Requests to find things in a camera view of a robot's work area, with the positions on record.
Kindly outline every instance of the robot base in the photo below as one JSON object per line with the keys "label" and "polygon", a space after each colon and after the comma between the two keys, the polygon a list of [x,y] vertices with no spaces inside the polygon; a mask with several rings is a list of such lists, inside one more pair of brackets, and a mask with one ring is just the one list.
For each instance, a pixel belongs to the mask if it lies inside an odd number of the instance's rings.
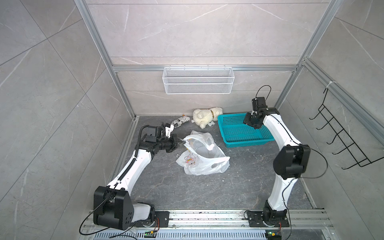
{"label": "robot base", "polygon": [[289,227],[289,222],[286,217],[286,210],[275,211],[269,206],[268,201],[265,201],[263,211],[245,211],[248,217],[250,227]]}
{"label": "robot base", "polygon": [[169,212],[167,211],[155,211],[155,206],[153,204],[147,204],[151,206],[149,216],[146,220],[140,220],[135,222],[135,227],[154,227],[157,226],[157,219],[159,219],[160,227],[168,227],[169,222]]}

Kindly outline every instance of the marble tile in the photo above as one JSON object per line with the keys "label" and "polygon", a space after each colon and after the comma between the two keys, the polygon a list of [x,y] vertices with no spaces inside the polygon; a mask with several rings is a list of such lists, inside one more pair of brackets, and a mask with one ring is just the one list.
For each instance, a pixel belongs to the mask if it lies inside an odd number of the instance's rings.
{"label": "marble tile", "polygon": [[114,65],[135,64],[297,64],[300,56],[258,57],[111,57]]}
{"label": "marble tile", "polygon": [[[259,96],[269,91],[261,90]],[[266,103],[273,106],[281,91],[272,91]],[[166,94],[165,91],[127,91],[129,101],[137,115],[192,114],[197,108],[223,108],[224,113],[252,111],[252,98],[256,91],[232,91],[230,94]]]}
{"label": "marble tile", "polygon": [[118,72],[118,76],[126,91],[165,91],[160,71]]}
{"label": "marble tile", "polygon": [[83,96],[47,40],[0,66],[0,198]]}
{"label": "marble tile", "polygon": [[106,186],[116,162],[121,144],[107,128],[99,146],[77,184],[51,240],[78,239],[82,220],[93,209],[93,193],[98,186]]}
{"label": "marble tile", "polygon": [[272,90],[283,90],[291,71],[236,71],[232,91],[257,91],[263,85]]}
{"label": "marble tile", "polygon": [[86,0],[88,4],[329,3],[329,0]]}
{"label": "marble tile", "polygon": [[121,102],[121,97],[108,70],[104,70],[87,92],[87,96],[109,124]]}
{"label": "marble tile", "polygon": [[111,56],[174,58],[299,56],[326,7],[327,3],[89,5]]}
{"label": "marble tile", "polygon": [[21,0],[47,38],[79,21],[73,0]]}
{"label": "marble tile", "polygon": [[[179,116],[141,116],[133,139],[143,125],[158,126]],[[272,162],[279,152],[276,142],[265,145],[226,148],[217,124],[201,129],[195,123],[185,123],[173,133],[184,138],[192,130],[209,132],[215,143],[230,156],[230,166],[224,173],[187,175],[175,161],[186,148],[171,153],[159,151],[144,169],[132,190],[135,202],[155,204],[158,209],[260,209],[269,197],[275,173]],[[309,209],[309,201],[298,181],[288,200],[292,209]]]}
{"label": "marble tile", "polygon": [[334,18],[311,58],[384,122],[384,39]]}
{"label": "marble tile", "polygon": [[105,69],[83,20],[49,38],[73,76],[86,92]]}
{"label": "marble tile", "polygon": [[384,38],[384,2],[381,0],[346,0],[337,18]]}
{"label": "marble tile", "polygon": [[118,106],[115,115],[113,116],[109,127],[117,137],[120,143],[124,141],[124,137],[128,131],[129,125],[131,124],[132,119],[129,116],[129,113],[123,103],[123,101],[120,102],[120,105]]}
{"label": "marble tile", "polygon": [[[322,127],[326,120],[321,116],[315,120],[309,119],[316,115],[317,108],[323,101],[324,95],[322,92],[324,86],[311,73],[304,71],[303,75],[296,81],[293,89],[294,91],[291,91],[288,95],[288,101],[308,129],[308,132],[313,136],[324,156],[328,159],[332,172],[370,230],[373,238],[380,238],[384,234],[384,230],[380,228],[380,220],[384,216],[384,210],[381,207],[384,204],[384,194],[382,193],[384,177],[381,174],[384,170],[384,161],[379,160],[365,167],[355,166],[348,170],[343,170],[342,167],[349,167],[355,163],[350,153],[344,151],[333,155],[332,152],[338,152],[343,149],[342,142],[337,138],[333,144],[328,145],[326,142],[331,142],[335,136],[333,130],[329,126],[322,130],[315,129],[315,127]],[[384,156],[384,147],[331,93],[327,94],[324,104],[356,141],[367,157],[376,160]],[[341,138],[346,143],[352,142],[345,135],[341,136]],[[355,153],[357,159],[364,159],[362,154],[357,154],[356,148],[350,147],[350,149]]]}
{"label": "marble tile", "polygon": [[45,39],[28,11],[19,1],[0,1],[0,64]]}
{"label": "marble tile", "polygon": [[1,201],[1,239],[51,237],[107,128],[84,96]]}
{"label": "marble tile", "polygon": [[[163,91],[162,72],[119,72],[119,79],[127,91]],[[282,90],[290,71],[236,71],[232,91],[257,91],[268,84],[272,90]]]}

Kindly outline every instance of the black wire hook rack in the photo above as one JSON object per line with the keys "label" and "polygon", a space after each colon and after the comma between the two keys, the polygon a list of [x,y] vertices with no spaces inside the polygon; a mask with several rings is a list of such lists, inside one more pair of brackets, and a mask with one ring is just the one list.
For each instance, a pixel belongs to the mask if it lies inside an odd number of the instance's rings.
{"label": "black wire hook rack", "polygon": [[[332,130],[335,132],[335,137],[333,138],[333,140],[332,140],[332,142],[327,142],[327,144],[332,144],[334,141],[335,141],[335,139],[336,139],[336,137],[338,137],[339,139],[340,139],[340,141],[343,143],[343,145],[344,145],[344,147],[345,148],[343,148],[341,151],[339,151],[339,152],[337,152],[337,153],[332,153],[333,155],[337,155],[337,154],[339,154],[339,153],[341,153],[342,151],[344,151],[344,150],[348,150],[348,152],[351,154],[351,156],[353,157],[353,159],[355,160],[355,164],[353,164],[352,166],[349,166],[349,167],[342,167],[342,169],[350,169],[351,167],[353,167],[353,166],[356,166],[356,165],[359,165],[360,167],[364,167],[364,166],[367,166],[367,165],[369,165],[369,164],[372,164],[372,163],[374,163],[374,162],[376,162],[376,161],[378,161],[378,160],[380,160],[380,159],[383,159],[384,157],[382,157],[382,158],[379,158],[379,159],[376,159],[376,160],[374,160],[374,161],[371,161],[366,155],[365,155],[365,153],[361,150],[361,148],[357,145],[357,143],[353,140],[353,138],[349,135],[349,133],[344,129],[344,127],[340,124],[340,122],[333,116],[333,114],[328,110],[328,108],[324,105],[324,101],[325,101],[325,98],[327,97],[327,93],[328,93],[328,88],[326,88],[325,90],[324,90],[324,92],[323,93],[325,93],[325,95],[324,95],[324,99],[323,99],[323,102],[322,102],[322,104],[321,104],[321,106],[318,108],[318,111],[319,111],[319,113],[314,117],[314,118],[309,118],[310,120],[314,120],[317,116],[319,116],[319,115],[321,115],[321,116],[323,116],[323,118],[327,121],[327,123],[323,126],[323,127],[321,127],[321,128],[316,128],[317,130],[321,130],[321,129],[323,129],[325,126],[327,126],[327,125],[329,125],[331,128],[332,128]],[[330,120],[327,120],[327,118],[324,116],[324,114],[322,113],[322,111],[323,110],[326,110],[326,111],[328,111],[328,113],[332,116],[332,118],[330,119]],[[342,128],[340,131],[336,131],[335,130],[335,128],[331,125],[331,120],[335,120],[336,122],[337,122],[337,124],[339,124],[339,126]],[[345,144],[345,142],[341,139],[341,137],[339,136],[339,134],[340,133],[342,133],[342,132],[344,132],[345,134],[347,134],[348,135],[348,137],[350,138],[350,140],[352,141],[352,143],[351,144],[349,144],[348,146]],[[351,150],[349,149],[349,147],[352,147],[352,146],[356,146],[357,148],[358,148],[358,150],[362,153],[362,155],[364,155],[364,159],[363,160],[361,160],[361,161],[358,161],[356,158],[355,158],[355,156],[352,154],[352,152],[351,152]]]}

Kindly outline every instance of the white plush toy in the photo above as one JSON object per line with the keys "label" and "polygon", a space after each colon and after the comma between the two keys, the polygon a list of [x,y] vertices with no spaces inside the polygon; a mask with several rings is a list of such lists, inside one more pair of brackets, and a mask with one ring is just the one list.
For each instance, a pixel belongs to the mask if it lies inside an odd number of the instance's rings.
{"label": "white plush toy", "polygon": [[214,121],[217,121],[217,116],[223,114],[223,109],[222,108],[216,107],[216,108],[211,108],[210,110],[214,113],[214,119],[213,119]]}
{"label": "white plush toy", "polygon": [[196,109],[193,111],[193,121],[200,128],[205,128],[214,125],[213,121],[217,121],[217,116],[223,114],[222,108],[211,108],[211,109]]}

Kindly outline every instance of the cable tie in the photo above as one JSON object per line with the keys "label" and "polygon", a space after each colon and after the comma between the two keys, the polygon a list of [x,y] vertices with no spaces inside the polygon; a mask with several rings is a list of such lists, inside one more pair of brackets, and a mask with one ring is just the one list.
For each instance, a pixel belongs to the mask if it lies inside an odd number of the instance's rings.
{"label": "cable tie", "polygon": [[328,85],[325,87],[325,88],[328,88],[329,85],[331,85],[331,83],[337,83],[335,81],[329,81]]}

